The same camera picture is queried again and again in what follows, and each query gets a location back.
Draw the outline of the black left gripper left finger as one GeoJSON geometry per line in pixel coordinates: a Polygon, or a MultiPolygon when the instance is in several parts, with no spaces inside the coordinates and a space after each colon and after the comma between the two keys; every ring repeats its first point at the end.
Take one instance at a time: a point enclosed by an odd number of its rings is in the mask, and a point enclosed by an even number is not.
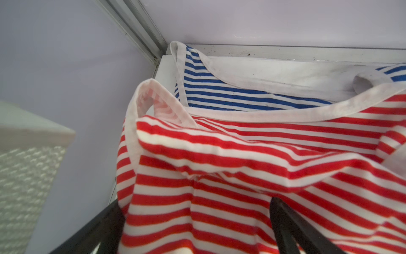
{"type": "Polygon", "coordinates": [[[53,254],[116,254],[125,217],[115,200],[72,237],[52,251],[53,254]]]}

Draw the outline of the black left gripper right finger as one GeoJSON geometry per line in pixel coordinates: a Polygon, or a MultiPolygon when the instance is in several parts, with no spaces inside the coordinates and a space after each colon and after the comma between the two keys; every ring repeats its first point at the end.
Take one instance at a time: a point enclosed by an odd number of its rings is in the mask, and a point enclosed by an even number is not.
{"type": "Polygon", "coordinates": [[[280,198],[270,202],[270,220],[281,254],[344,254],[280,198]]]}

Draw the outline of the red white striped tank top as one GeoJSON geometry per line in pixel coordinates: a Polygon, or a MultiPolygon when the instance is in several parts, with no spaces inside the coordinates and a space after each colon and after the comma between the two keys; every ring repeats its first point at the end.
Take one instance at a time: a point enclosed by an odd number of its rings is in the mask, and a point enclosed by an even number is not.
{"type": "Polygon", "coordinates": [[[280,198],[349,254],[406,251],[406,87],[302,110],[188,109],[140,84],[117,158],[120,254],[276,254],[280,198]]]}

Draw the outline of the blue white striped tank top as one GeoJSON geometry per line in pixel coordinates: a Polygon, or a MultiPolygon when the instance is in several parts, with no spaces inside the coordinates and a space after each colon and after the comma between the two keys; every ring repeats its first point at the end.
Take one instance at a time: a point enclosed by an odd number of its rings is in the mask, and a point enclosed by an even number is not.
{"type": "Polygon", "coordinates": [[[310,109],[350,99],[385,83],[406,82],[404,63],[376,67],[208,57],[171,42],[175,97],[185,106],[220,111],[310,109]]]}

